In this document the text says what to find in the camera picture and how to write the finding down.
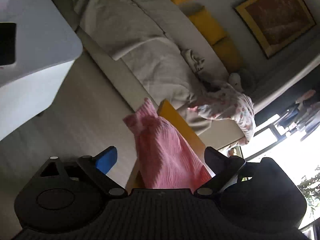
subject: tree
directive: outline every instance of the tree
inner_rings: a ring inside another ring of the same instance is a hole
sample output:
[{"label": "tree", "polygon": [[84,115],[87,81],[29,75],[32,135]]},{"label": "tree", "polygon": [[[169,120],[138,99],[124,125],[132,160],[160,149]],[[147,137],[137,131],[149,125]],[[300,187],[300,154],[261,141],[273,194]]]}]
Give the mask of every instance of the tree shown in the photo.
[{"label": "tree", "polygon": [[302,192],[303,196],[306,198],[308,205],[311,207],[312,213],[319,205],[320,201],[320,166],[315,169],[318,174],[311,179],[307,179],[303,176],[302,182],[298,185],[298,188]]}]

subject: wooden floor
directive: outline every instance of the wooden floor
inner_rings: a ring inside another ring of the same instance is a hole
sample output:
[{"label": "wooden floor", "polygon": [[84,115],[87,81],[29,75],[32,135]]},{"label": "wooden floor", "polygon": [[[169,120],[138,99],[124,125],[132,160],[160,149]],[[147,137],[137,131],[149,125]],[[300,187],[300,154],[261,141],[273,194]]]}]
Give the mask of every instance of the wooden floor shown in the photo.
[{"label": "wooden floor", "polygon": [[125,186],[136,160],[132,133],[122,119],[132,113],[102,71],[83,53],[53,104],[0,141],[0,239],[19,232],[16,195],[50,157],[96,155],[110,145],[118,161],[108,173]]}]

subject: painting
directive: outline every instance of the painting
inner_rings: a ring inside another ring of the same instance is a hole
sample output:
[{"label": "painting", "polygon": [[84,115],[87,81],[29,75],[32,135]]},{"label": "painting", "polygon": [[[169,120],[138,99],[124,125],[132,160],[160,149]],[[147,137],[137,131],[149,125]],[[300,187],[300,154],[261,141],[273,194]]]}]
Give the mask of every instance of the painting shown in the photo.
[{"label": "painting", "polygon": [[267,58],[316,25],[303,0],[247,0],[235,9]]}]

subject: white table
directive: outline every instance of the white table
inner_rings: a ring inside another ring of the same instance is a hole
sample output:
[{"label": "white table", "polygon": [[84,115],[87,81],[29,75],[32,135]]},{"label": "white table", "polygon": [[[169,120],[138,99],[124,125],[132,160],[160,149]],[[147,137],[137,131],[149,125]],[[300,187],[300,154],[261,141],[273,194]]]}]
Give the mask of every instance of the white table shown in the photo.
[{"label": "white table", "polygon": [[0,69],[2,140],[52,104],[82,44],[51,0],[0,0],[0,22],[17,23],[16,63]]}]

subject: pink ribbed fabric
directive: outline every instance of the pink ribbed fabric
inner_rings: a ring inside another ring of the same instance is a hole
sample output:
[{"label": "pink ribbed fabric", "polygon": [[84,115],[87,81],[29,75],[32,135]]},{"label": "pink ribbed fabric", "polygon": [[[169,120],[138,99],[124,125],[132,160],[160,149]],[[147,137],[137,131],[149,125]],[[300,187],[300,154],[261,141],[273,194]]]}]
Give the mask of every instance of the pink ribbed fabric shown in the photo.
[{"label": "pink ribbed fabric", "polygon": [[134,134],[146,188],[190,188],[194,192],[211,179],[177,129],[158,116],[150,99],[124,122]]}]

